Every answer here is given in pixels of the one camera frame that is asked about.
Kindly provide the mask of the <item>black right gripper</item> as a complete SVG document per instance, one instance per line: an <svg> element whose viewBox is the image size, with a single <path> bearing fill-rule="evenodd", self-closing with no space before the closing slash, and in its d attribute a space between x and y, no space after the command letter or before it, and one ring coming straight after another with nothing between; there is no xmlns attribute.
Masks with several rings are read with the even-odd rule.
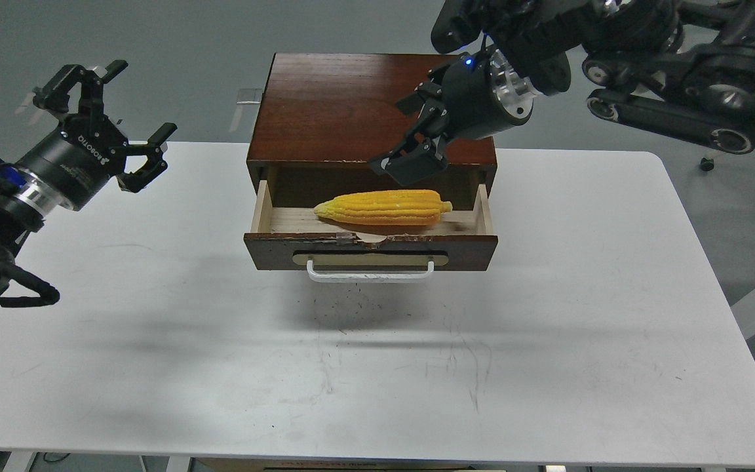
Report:
<svg viewBox="0 0 755 472"><path fill-rule="evenodd" d="M401 186L443 172L449 165L444 134L450 140L479 140L524 125L532 113L535 87L500 51L480 51L429 69L427 81L395 106L410 115L430 98L442 99L447 115L420 115L390 152L369 159L372 171L388 174Z"/></svg>

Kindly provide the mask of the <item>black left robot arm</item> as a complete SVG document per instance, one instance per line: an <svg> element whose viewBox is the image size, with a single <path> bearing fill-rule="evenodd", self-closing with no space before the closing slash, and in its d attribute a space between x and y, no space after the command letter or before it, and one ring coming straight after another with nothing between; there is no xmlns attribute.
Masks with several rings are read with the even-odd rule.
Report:
<svg viewBox="0 0 755 472"><path fill-rule="evenodd" d="M139 192L167 170L164 153L174 123L133 144L105 113L105 86L126 67L126 60L96 69L67 64L34 89L34 106L58 123L15 163L0 158L0 307L60 301L59 290L15 261L55 207L81 210L111 178L121 190Z"/></svg>

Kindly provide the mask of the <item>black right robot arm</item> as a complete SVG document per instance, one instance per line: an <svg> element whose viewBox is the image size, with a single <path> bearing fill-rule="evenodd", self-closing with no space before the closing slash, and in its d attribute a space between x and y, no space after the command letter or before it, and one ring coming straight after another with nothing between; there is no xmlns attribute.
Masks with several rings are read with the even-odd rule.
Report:
<svg viewBox="0 0 755 472"><path fill-rule="evenodd" d="M536 96L569 89L576 46L595 117L734 155L755 149L755 1L446 1L435 50L476 39L479 51L397 101L417 120L369 161L376 174L409 186L447 169L453 141L524 125Z"/></svg>

